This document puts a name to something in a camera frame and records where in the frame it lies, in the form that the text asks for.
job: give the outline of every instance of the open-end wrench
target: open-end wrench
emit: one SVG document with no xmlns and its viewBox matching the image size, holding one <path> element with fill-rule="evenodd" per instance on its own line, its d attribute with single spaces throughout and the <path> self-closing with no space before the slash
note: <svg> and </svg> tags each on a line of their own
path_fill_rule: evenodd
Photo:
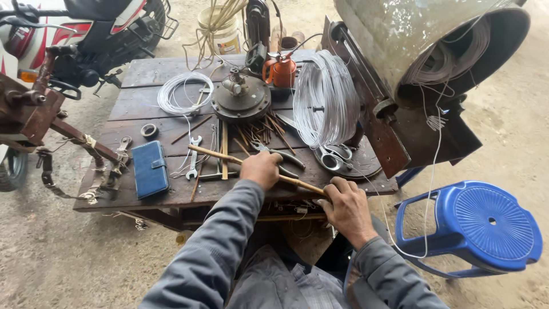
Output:
<svg viewBox="0 0 549 309">
<path fill-rule="evenodd" d="M 191 144 L 194 146 L 200 146 L 200 142 L 202 141 L 202 136 L 198 136 L 198 139 L 195 140 L 194 137 L 191 138 Z M 191 179 L 191 176 L 196 178 L 198 175 L 197 172 L 197 152 L 193 150 L 193 155 L 191 157 L 191 169 L 185 174 L 185 177 L 187 177 L 187 180 Z"/>
</svg>

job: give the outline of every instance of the dirt ground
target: dirt ground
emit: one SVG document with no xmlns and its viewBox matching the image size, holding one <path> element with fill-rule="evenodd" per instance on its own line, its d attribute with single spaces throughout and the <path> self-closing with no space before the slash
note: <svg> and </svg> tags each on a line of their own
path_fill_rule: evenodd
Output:
<svg viewBox="0 0 549 309">
<path fill-rule="evenodd" d="M 307 37 L 322 31 L 324 15 L 339 19 L 332 0 L 277 2 L 289 33 L 300 30 Z M 192 40 L 196 16 L 209 1 L 172 0 L 171 5 L 172 15 L 181 24 L 171 40 L 160 42 L 155 51 L 158 57 L 183 56 L 181 44 Z M 549 210 L 544 201 L 549 197 L 549 146 L 541 140 L 549 134 L 549 106 L 543 105 L 547 98 L 542 93 L 549 85 L 545 58 L 549 1 L 530 0 L 525 8 L 532 18 L 528 37 L 497 73 L 469 92 L 463 104 L 462 117 L 484 146 L 454 167 L 438 164 L 434 187 L 466 179 L 498 185 L 533 214 L 547 239 L 549 228 L 544 223 Z M 318 40 L 313 40 L 307 48 L 317 44 Z M 67 122 L 98 136 L 118 90 L 107 85 L 101 98 L 92 96 L 92 91 L 84 89 L 81 101 L 67 100 L 64 108 L 69 112 Z M 57 133 L 46 138 L 50 148 L 59 140 Z M 124 216 L 72 211 L 72 200 L 57 198 L 42 186 L 41 172 L 33 167 L 36 161 L 32 155 L 27 185 L 2 194 L 0 200 L 0 308 L 135 308 L 179 249 L 175 233 L 156 226 L 137 231 L 134 221 Z M 89 162 L 81 148 L 61 148 L 54 156 L 57 184 L 76 194 Z M 392 205 L 427 191 L 430 173 L 431 167 L 394 196 L 371 198 L 371 210 L 382 218 L 385 207 L 392 227 Z M 420 213 L 412 211 L 408 217 L 406 224 L 411 230 L 421 230 Z M 294 237 L 293 243 L 320 254 L 327 239 L 329 233 L 320 233 L 299 241 Z M 318 254 L 305 259 L 314 262 Z M 430 262 L 443 270 L 461 265 L 446 257 Z M 424 275 L 452 308 L 549 308 L 545 255 L 524 272 L 497 277 L 446 281 Z"/>
</svg>

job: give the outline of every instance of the motorcycle wheel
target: motorcycle wheel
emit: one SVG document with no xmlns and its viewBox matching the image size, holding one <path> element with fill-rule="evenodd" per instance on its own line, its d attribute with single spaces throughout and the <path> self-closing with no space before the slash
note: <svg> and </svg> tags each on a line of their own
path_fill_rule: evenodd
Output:
<svg viewBox="0 0 549 309">
<path fill-rule="evenodd" d="M 164 33 L 164 24 L 166 23 L 166 11 L 164 10 L 162 0 L 147 0 L 143 9 L 145 10 L 144 16 L 149 16 L 159 23 L 160 29 L 158 30 L 158 34 L 162 35 Z M 152 52 L 158 45 L 158 42 L 160 42 L 160 37 L 155 35 L 145 48 Z"/>
<path fill-rule="evenodd" d="M 8 149 L 0 164 L 0 192 L 10 192 L 22 187 L 29 170 L 29 154 Z"/>
</svg>

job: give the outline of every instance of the gray sleeve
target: gray sleeve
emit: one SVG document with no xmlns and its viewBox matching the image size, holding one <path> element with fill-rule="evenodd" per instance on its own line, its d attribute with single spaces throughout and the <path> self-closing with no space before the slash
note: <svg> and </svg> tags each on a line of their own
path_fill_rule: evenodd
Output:
<svg viewBox="0 0 549 309">
<path fill-rule="evenodd" d="M 425 280 L 379 236 L 358 251 L 355 266 L 391 309 L 448 308 L 431 292 Z"/>
<path fill-rule="evenodd" d="M 223 308 L 264 198 L 257 183 L 240 180 L 210 210 L 138 308 Z"/>
</svg>

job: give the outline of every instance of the wooden workbench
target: wooden workbench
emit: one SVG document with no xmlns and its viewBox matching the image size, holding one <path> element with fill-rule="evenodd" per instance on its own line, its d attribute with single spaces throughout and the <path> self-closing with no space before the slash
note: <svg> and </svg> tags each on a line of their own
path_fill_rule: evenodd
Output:
<svg viewBox="0 0 549 309">
<path fill-rule="evenodd" d="M 306 59 L 313 52 L 314 51 L 312 50 L 300 50 L 292 56 L 292 59 L 298 62 L 299 60 Z M 215 71 L 211 78 L 214 84 L 219 84 L 223 78 L 229 75 L 229 70 L 232 65 L 242 66 L 244 64 L 244 58 L 244 54 L 225 56 L 224 59 L 231 62 L 231 64 L 226 64 Z M 196 57 L 190 57 L 189 66 L 192 68 L 196 61 Z M 197 71 L 209 75 L 218 64 L 219 62 L 215 62 L 208 68 Z M 148 140 L 140 134 L 141 127 L 149 123 L 155 124 L 160 131 L 155 139 L 160 141 L 164 147 L 168 171 L 171 173 L 176 170 L 182 164 L 184 157 L 187 154 L 189 137 L 186 136 L 173 145 L 171 142 L 188 130 L 188 125 L 184 117 L 167 114 L 158 108 L 156 106 L 156 96 L 158 90 L 165 82 L 185 71 L 188 71 L 188 69 L 184 58 L 133 60 L 127 69 L 127 74 L 122 83 L 122 89 L 120 90 L 115 106 L 101 131 L 101 136 L 99 136 L 97 140 L 110 149 L 115 150 L 119 145 L 120 139 L 128 135 L 133 139 L 131 147 L 136 147 L 148 142 Z M 186 86 L 186 93 L 192 100 L 196 101 L 199 96 L 199 89 L 203 86 L 204 84 L 189 84 Z M 176 97 L 181 97 L 181 100 L 178 100 L 180 103 L 187 101 L 183 99 L 184 96 L 183 87 L 180 87 L 176 91 Z M 277 101 L 273 99 L 272 109 L 276 113 L 282 113 L 291 118 L 292 96 L 286 100 Z M 210 105 L 207 105 L 200 110 L 198 115 L 189 117 L 191 126 L 200 122 L 209 114 L 213 114 L 213 109 Z M 200 145 L 205 148 L 210 148 L 212 142 L 211 125 L 213 124 L 217 124 L 217 118 L 215 116 L 192 131 L 192 136 L 200 135 L 202 137 Z M 302 181 L 310 183 L 311 185 L 322 188 L 329 184 L 332 175 L 318 164 L 312 151 L 303 141 L 301 141 L 295 130 L 290 127 L 286 128 L 287 132 L 285 138 L 291 147 L 295 149 L 297 153 L 296 156 L 305 163 L 306 170 L 300 170 L 291 163 L 286 163 L 284 166 L 293 173 L 298 174 Z M 232 141 L 233 137 L 237 137 L 237 134 L 232 131 L 229 126 L 229 153 L 238 158 L 245 158 L 245 153 L 243 153 L 238 145 Z M 370 158 L 370 161 L 372 161 L 372 164 L 379 165 L 366 138 L 362 140 L 361 145 L 362 146 L 355 152 L 354 156 L 368 157 Z M 267 146 L 272 149 L 283 150 L 290 153 L 287 146 L 274 135 L 270 144 Z M 190 159 L 189 155 L 186 165 L 190 163 Z M 82 180 L 79 194 L 86 192 L 91 185 L 93 168 L 94 165 L 92 163 Z M 238 170 L 238 165 L 229 164 L 230 172 Z M 202 174 L 213 174 L 215 172 L 216 159 L 211 158 L 204 163 Z M 394 178 L 387 179 L 383 171 L 380 171 L 378 174 L 371 177 L 370 180 L 375 188 L 366 180 L 357 181 L 359 187 L 367 189 L 367 192 L 370 195 L 375 195 L 376 191 L 380 194 L 393 194 L 398 190 L 396 180 Z M 108 197 L 109 194 L 105 194 L 93 205 L 89 205 L 85 201 L 76 201 L 73 209 L 79 212 L 120 211 L 159 223 L 173 230 L 183 230 L 192 228 L 191 225 L 194 225 L 195 227 L 198 226 L 210 207 L 230 190 L 237 181 L 238 178 L 229 180 L 201 180 L 199 183 L 200 187 L 197 189 L 194 200 L 193 202 L 190 202 L 195 180 L 192 179 L 191 181 L 188 181 L 183 176 L 178 179 L 170 179 L 171 189 L 169 192 L 138 201 L 133 165 L 130 165 L 129 171 L 121 178 L 120 190 L 114 198 L 111 199 Z M 267 192 L 266 203 L 271 201 L 281 203 L 282 201 L 312 198 L 319 198 L 319 196 L 302 188 L 297 188 L 285 183 L 278 183 L 272 190 Z M 293 208 L 280 211 L 277 206 L 274 206 L 264 207 L 260 214 L 260 219 L 292 219 L 295 216 L 296 213 Z M 320 208 L 312 209 L 309 214 L 305 216 L 305 219 L 307 218 L 323 218 L 323 212 Z"/>
</svg>

